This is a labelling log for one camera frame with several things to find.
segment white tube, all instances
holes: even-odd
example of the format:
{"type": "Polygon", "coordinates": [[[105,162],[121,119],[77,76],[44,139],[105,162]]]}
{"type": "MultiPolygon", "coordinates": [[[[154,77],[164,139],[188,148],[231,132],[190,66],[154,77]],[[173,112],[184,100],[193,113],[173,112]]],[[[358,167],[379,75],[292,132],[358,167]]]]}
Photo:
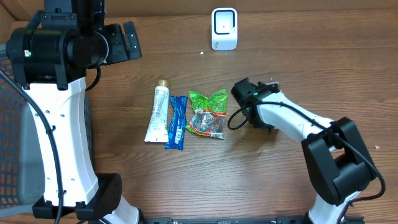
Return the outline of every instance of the white tube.
{"type": "Polygon", "coordinates": [[[154,108],[148,126],[145,142],[168,142],[167,111],[169,110],[169,82],[159,80],[155,88],[154,108]]]}

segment tube cap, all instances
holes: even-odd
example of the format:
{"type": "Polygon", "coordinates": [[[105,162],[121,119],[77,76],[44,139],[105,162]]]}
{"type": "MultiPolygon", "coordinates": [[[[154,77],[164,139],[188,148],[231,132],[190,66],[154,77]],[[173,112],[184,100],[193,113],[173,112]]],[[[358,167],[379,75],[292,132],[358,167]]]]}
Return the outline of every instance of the tube cap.
{"type": "Polygon", "coordinates": [[[164,86],[170,89],[170,82],[167,80],[158,80],[156,86],[164,86]]]}

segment plastic bag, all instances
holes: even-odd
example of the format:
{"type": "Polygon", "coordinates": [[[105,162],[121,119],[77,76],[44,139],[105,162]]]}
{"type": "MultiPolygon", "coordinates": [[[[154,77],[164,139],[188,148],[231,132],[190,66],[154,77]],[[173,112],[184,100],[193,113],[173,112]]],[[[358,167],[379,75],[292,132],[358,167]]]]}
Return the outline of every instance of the plastic bag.
{"type": "Polygon", "coordinates": [[[185,125],[187,125],[187,101],[186,96],[170,96],[170,102],[174,108],[172,122],[170,123],[169,141],[165,149],[184,149],[185,125]]]}
{"type": "Polygon", "coordinates": [[[217,91],[210,98],[195,91],[189,91],[189,95],[195,115],[186,129],[202,136],[224,139],[227,92],[217,91]]]}

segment gray mesh chair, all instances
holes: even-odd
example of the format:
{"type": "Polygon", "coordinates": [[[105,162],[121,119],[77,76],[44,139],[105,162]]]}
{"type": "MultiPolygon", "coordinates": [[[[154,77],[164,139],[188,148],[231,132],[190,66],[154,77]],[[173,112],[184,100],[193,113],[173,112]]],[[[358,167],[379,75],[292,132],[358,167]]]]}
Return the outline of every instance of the gray mesh chair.
{"type": "MultiPolygon", "coordinates": [[[[12,79],[6,46],[0,45],[0,69],[12,79]]],[[[85,97],[85,123],[91,163],[91,110],[85,97]]],[[[0,218],[32,212],[44,193],[44,167],[29,105],[0,78],[0,218]]]]}

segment white panel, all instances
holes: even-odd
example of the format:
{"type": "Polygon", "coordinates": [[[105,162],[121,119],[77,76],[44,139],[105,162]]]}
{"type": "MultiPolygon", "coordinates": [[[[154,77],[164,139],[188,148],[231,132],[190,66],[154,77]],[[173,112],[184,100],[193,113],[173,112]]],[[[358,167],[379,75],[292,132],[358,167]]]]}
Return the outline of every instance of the white panel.
{"type": "Polygon", "coordinates": [[[139,211],[131,206],[122,196],[119,206],[112,214],[106,215],[105,219],[112,224],[137,224],[139,220],[139,211]]]}
{"type": "MultiPolygon", "coordinates": [[[[88,203],[98,190],[98,179],[88,154],[85,88],[85,78],[80,78],[69,83],[65,91],[59,91],[56,84],[49,83],[32,83],[30,90],[25,90],[43,111],[50,125],[55,126],[53,135],[60,158],[63,189],[67,191],[63,201],[66,207],[74,207],[76,202],[88,203]]],[[[44,163],[44,199],[58,206],[57,176],[49,137],[41,119],[34,116],[34,120],[44,163]]]]}
{"type": "Polygon", "coordinates": [[[216,32],[229,34],[234,23],[234,14],[232,12],[216,12],[216,32]]]}
{"type": "MultiPolygon", "coordinates": [[[[262,99],[262,101],[283,102],[287,105],[293,106],[326,128],[329,127],[330,123],[333,121],[332,119],[323,118],[313,114],[301,106],[296,105],[287,99],[282,91],[273,93],[262,99]]],[[[302,140],[306,139],[309,134],[317,134],[322,131],[320,128],[312,125],[311,122],[307,121],[296,112],[284,106],[257,105],[257,110],[261,120],[264,123],[273,125],[275,128],[283,131],[298,143],[301,143],[302,140]]]]}

